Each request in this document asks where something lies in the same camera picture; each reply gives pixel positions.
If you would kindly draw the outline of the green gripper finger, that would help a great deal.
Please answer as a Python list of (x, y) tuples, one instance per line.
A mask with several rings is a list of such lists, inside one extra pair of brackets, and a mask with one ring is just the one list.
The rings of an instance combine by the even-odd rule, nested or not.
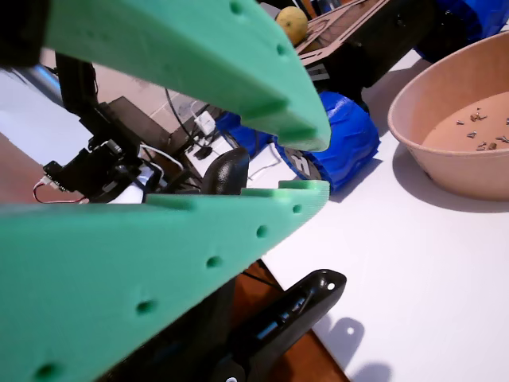
[(257, 2), (54, 1), (45, 46), (233, 112), (283, 146), (329, 146), (315, 87)]
[(91, 381), (313, 218), (325, 181), (1, 207), (1, 378)]

